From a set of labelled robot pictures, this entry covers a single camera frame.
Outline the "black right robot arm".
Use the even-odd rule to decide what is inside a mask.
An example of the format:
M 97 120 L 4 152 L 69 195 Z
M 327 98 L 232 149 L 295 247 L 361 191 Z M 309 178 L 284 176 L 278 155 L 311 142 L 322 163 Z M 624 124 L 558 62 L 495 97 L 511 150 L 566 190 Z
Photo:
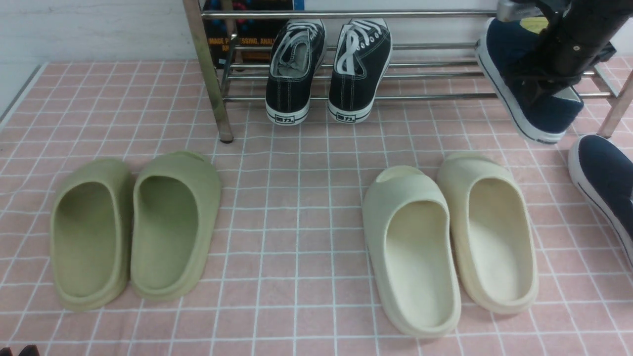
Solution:
M 631 18 L 630 0 L 536 0 L 547 19 L 538 34 L 518 27 L 509 37 L 509 61 L 500 70 L 521 108 L 530 109 L 580 81 L 610 56 L 613 36 Z

